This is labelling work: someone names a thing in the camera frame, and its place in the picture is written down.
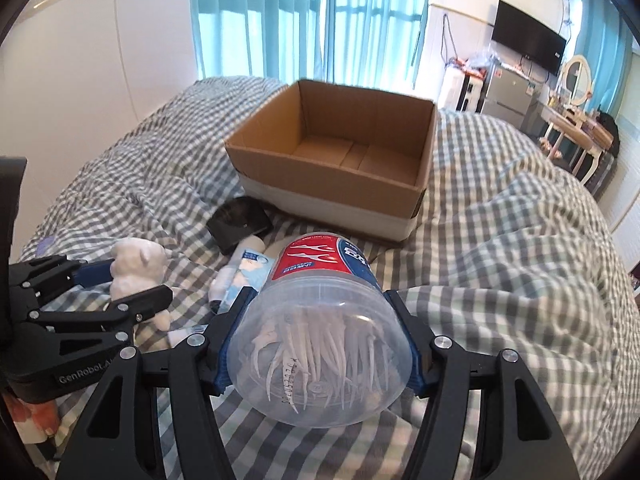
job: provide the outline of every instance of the clear plastic jar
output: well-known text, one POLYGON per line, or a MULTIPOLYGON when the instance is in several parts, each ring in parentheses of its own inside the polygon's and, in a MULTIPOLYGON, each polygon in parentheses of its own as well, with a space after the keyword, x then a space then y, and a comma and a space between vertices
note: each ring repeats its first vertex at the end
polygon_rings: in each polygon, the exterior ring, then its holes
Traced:
POLYGON ((231 338, 227 367, 256 410, 332 428, 398 398, 412 354, 360 250, 331 233, 290 243, 231 338))

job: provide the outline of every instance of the cardboard box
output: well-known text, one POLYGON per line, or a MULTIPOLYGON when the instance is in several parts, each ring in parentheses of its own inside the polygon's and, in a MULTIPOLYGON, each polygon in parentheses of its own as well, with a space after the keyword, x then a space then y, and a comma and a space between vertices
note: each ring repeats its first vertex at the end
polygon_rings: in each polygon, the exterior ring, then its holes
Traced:
POLYGON ((397 242, 417 222, 436 118, 431 101, 300 80, 225 146, 248 195, 397 242))

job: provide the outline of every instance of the turquoise curtain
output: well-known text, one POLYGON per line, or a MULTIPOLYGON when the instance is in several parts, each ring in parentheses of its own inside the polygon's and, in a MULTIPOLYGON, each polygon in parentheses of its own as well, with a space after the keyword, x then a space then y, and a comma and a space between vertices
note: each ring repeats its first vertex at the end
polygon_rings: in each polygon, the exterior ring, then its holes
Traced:
POLYGON ((415 84, 428 0, 192 0, 201 76, 415 84))
POLYGON ((328 81, 384 89, 415 85, 428 0, 327 0, 328 81))
POLYGON ((595 81, 589 108, 616 117, 631 66, 633 35, 610 0, 582 0, 575 53, 582 54, 595 81))

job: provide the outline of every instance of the tv screen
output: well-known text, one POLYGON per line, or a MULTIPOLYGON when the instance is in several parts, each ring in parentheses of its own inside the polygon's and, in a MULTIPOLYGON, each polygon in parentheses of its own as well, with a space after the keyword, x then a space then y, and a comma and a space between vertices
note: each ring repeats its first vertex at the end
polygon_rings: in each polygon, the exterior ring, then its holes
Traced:
POLYGON ((491 39, 558 75, 566 40, 526 12, 500 0, 491 39))

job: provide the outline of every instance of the plaid blanket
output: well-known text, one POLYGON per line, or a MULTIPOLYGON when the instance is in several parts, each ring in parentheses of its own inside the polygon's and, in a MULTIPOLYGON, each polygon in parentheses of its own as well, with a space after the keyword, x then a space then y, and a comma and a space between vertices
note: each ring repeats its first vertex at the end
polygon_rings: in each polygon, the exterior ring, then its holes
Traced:
MULTIPOLYGON (((119 238, 154 240, 171 254, 172 328, 209 319, 207 288, 224 265, 206 221, 242 194, 223 139, 281 83, 260 78, 197 82, 87 163, 48 211, 22 259, 96 260, 119 238)), ((272 214, 279 238, 315 230, 272 214)), ((402 248, 351 237, 380 285, 400 291, 435 333, 471 351, 516 349, 542 387, 584 480, 596 478, 640 417, 640 316, 592 197, 506 123, 443 112, 418 227, 402 248)), ((50 308, 91 310, 108 286, 69 291, 50 308)), ((164 333, 139 327, 143 351, 164 333)), ((63 444, 93 388, 59 399, 63 444)), ((363 423, 293 428, 253 410, 233 388, 212 399, 238 478, 399 478, 424 415, 409 392, 363 423)), ((167 478, 181 477, 169 393, 158 397, 167 478)), ((458 478, 469 475, 479 396, 469 399, 458 478)))

